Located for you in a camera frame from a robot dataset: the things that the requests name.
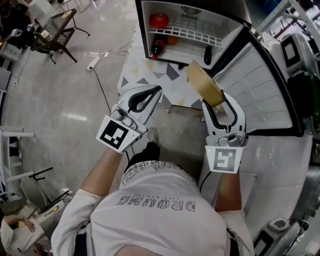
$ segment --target wire rack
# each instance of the wire rack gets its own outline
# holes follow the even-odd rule
[[[191,20],[181,16],[170,18],[169,20],[170,22],[166,28],[159,29],[151,27],[149,33],[186,38],[213,47],[223,48],[221,43],[223,33],[220,26],[199,20]]]

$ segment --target shoe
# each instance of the shoe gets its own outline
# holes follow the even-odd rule
[[[154,127],[150,127],[146,133],[146,141],[157,143],[157,130]]]

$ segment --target black and white marker tag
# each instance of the black and white marker tag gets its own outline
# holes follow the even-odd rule
[[[109,148],[122,153],[140,134],[109,117],[104,116],[96,139]]]
[[[243,150],[243,147],[205,146],[210,171],[236,174]]]

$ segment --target white shelf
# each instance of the white shelf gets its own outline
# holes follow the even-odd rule
[[[212,49],[212,55],[220,48]],[[180,63],[189,64],[192,60],[195,60],[204,69],[212,69],[214,62],[211,61],[210,65],[205,64],[205,47],[201,47],[199,44],[194,44],[188,41],[179,40],[176,44],[167,44],[164,48],[164,52],[159,54],[160,59],[169,61],[175,61]]]
[[[149,33],[185,38],[209,46],[223,48],[223,33],[220,26],[181,16],[170,18],[168,26],[164,29],[150,27]]]

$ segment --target red bottle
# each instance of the red bottle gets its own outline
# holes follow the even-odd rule
[[[164,34],[156,34],[154,37],[153,44],[151,46],[151,50],[153,52],[152,59],[155,61],[158,59],[158,55],[164,50],[167,37]]]

